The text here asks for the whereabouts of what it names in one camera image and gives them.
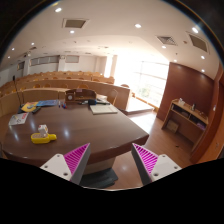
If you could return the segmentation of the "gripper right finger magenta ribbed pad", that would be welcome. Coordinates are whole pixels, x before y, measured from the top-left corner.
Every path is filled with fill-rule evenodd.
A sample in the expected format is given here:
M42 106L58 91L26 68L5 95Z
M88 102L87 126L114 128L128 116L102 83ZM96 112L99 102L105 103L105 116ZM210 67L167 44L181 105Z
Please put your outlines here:
M131 153L143 185L181 170L166 154L157 155L138 144L132 144Z

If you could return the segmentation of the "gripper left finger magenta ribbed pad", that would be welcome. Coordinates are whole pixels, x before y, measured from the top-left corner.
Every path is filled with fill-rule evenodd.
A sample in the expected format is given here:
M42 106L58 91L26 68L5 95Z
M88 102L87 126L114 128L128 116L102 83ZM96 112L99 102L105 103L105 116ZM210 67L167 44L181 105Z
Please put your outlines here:
M90 154L90 144L87 143L65 155L55 154L41 169L79 185Z

